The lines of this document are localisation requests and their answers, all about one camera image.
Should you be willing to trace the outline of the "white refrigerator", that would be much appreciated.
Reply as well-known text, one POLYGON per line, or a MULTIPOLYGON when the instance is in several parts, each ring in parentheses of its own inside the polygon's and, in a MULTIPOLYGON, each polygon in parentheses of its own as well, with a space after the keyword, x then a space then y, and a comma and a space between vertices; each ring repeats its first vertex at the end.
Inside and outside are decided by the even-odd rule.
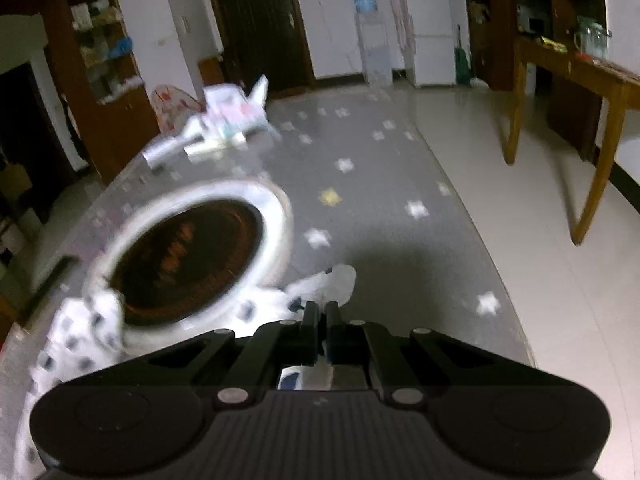
POLYGON ((409 81, 416 87, 456 83, 449 0, 398 0, 399 41, 409 81))

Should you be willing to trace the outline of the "round induction cooker inset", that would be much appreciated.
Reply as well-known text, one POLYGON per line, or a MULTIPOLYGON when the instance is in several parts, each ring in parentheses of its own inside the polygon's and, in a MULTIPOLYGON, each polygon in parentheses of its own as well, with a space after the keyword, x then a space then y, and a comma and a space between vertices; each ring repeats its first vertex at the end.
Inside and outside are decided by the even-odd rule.
POLYGON ((276 286, 293 234, 291 202, 277 185, 198 182, 129 217, 91 263, 82 296, 119 292, 140 348, 168 347, 212 330, 244 289, 276 286))

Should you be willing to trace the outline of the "left wooden shelf cabinet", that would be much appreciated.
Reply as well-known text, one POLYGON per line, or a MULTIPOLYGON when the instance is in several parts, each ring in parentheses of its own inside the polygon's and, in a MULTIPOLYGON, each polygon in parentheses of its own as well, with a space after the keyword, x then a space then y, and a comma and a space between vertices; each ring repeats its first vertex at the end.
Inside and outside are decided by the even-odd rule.
POLYGON ((118 0, 44 0, 58 91, 90 162, 112 182, 159 133, 118 0))

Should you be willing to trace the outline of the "white navy polka dot cloth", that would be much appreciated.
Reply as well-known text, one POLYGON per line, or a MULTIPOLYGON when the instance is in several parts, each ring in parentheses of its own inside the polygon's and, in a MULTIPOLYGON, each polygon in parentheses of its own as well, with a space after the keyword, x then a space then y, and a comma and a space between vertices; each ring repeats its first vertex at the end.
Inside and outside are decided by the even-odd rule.
MULTIPOLYGON (((282 289, 249 287, 232 301, 230 312, 213 322, 211 329, 232 330, 235 336, 249 337, 266 323, 299 321, 308 301, 321 307, 335 301, 343 307, 352 298, 356 279, 352 266, 337 264, 282 289)), ((125 324, 122 294, 109 290, 100 292, 91 302, 64 300, 30 370, 30 385, 15 437, 12 477, 35 479, 44 471, 30 434, 29 417, 45 393, 62 382, 144 354, 125 324)))

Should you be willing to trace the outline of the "water dispenser with blue bottle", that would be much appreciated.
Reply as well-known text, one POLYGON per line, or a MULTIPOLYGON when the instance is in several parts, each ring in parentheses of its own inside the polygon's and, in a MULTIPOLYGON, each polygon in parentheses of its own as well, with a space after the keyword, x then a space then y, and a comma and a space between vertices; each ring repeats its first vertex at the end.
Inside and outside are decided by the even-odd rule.
POLYGON ((354 0, 354 5, 364 80, 371 87, 389 87, 393 83, 390 46, 378 0, 354 0))

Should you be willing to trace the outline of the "dark wooden door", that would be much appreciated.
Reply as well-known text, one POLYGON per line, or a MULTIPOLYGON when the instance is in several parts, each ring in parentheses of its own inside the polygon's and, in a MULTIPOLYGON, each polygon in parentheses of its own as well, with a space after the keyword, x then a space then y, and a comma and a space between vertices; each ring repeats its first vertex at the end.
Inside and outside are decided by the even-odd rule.
POLYGON ((231 81, 243 89, 259 77, 268 92, 295 96, 314 84, 298 0, 210 0, 231 81))

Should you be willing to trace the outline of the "black smartphone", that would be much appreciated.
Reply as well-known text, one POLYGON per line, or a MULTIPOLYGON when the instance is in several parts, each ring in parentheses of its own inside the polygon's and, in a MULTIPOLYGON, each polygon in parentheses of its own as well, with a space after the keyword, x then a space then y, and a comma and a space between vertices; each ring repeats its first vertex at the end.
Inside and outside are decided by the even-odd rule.
POLYGON ((55 266, 48 273, 46 278, 37 286, 35 292, 29 297, 25 307, 21 310, 17 319, 17 324, 21 328, 27 328, 35 322, 41 305, 46 302, 52 292, 62 284, 70 269, 78 263, 78 258, 65 255, 58 259, 55 266))

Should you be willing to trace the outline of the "wooden side table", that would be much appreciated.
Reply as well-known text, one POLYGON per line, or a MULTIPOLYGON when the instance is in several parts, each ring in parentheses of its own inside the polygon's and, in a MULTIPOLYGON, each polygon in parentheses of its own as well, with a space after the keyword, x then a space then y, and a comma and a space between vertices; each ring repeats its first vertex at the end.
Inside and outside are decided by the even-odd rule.
POLYGON ((550 103, 551 127, 565 140, 573 141, 579 153, 589 158, 596 146, 602 102, 608 114, 596 171, 584 209, 570 232, 572 242, 582 244, 600 205, 620 145, 626 113, 639 108, 639 76, 622 66, 573 51, 561 53, 540 41, 518 37, 514 42, 514 107, 504 161, 512 165, 518 152, 525 115, 527 66, 548 70, 556 83, 550 103))

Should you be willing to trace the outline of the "right dark wooden cabinet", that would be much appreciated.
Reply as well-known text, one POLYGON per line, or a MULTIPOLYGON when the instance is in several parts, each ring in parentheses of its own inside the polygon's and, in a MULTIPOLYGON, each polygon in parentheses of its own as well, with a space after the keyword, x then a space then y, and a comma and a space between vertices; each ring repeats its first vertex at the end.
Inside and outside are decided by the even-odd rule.
POLYGON ((574 47, 582 23, 606 24, 605 0, 465 0, 472 75, 495 91, 510 91, 518 36, 546 37, 574 47))

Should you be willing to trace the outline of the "glass jar on side table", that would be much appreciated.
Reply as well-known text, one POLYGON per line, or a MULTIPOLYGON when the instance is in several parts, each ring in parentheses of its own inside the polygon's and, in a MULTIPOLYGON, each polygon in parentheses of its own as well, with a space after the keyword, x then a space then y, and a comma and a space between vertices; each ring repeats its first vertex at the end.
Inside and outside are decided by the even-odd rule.
POLYGON ((611 38, 612 32, 609 29, 592 18, 578 16, 574 45, 581 54, 607 60, 611 38))

